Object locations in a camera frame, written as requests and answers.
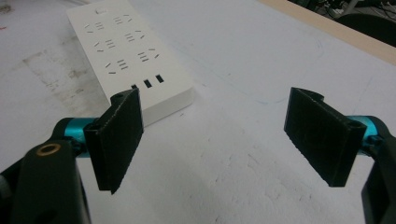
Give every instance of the table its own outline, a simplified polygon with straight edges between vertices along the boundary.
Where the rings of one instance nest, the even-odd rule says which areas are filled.
[[[92,223],[363,223],[372,160],[330,189],[283,132],[290,87],[395,133],[396,67],[254,0],[132,0],[194,80],[192,105],[147,127],[120,189],[78,159]],[[108,102],[66,10],[15,0],[0,15],[0,169],[64,117]]]

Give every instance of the outlet slot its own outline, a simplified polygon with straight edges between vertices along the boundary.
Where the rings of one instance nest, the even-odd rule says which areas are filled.
[[[151,88],[151,87],[152,87],[152,85],[151,85],[151,83],[149,83],[149,80],[148,80],[148,79],[146,79],[144,82],[145,82],[145,84],[146,84],[146,86],[147,86],[148,88]]]
[[[158,75],[155,76],[155,77],[157,78],[157,80],[158,80],[160,83],[163,83],[163,78],[161,77],[160,74],[158,74]]]

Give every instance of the table surface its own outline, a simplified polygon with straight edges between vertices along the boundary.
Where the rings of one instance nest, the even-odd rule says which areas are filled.
[[[0,170],[59,119],[106,97],[70,25],[78,0],[9,1],[0,15]],[[120,189],[78,159],[92,223],[364,223],[359,156],[331,189],[283,125],[290,87],[396,133],[396,67],[255,0],[131,0],[193,78],[192,105],[147,127]]]

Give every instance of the power strip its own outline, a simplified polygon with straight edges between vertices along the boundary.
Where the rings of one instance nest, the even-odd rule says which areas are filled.
[[[106,0],[67,15],[108,101],[139,88],[145,126],[192,103],[191,77],[129,2]]]

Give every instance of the white table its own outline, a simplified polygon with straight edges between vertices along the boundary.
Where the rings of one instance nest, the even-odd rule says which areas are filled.
[[[108,102],[65,11],[78,1],[11,1],[0,15],[0,170],[64,117]],[[132,0],[194,80],[194,103],[147,127],[115,195],[78,159],[92,222],[363,223],[373,164],[328,188],[283,132],[290,87],[396,133],[396,67],[254,0]]]

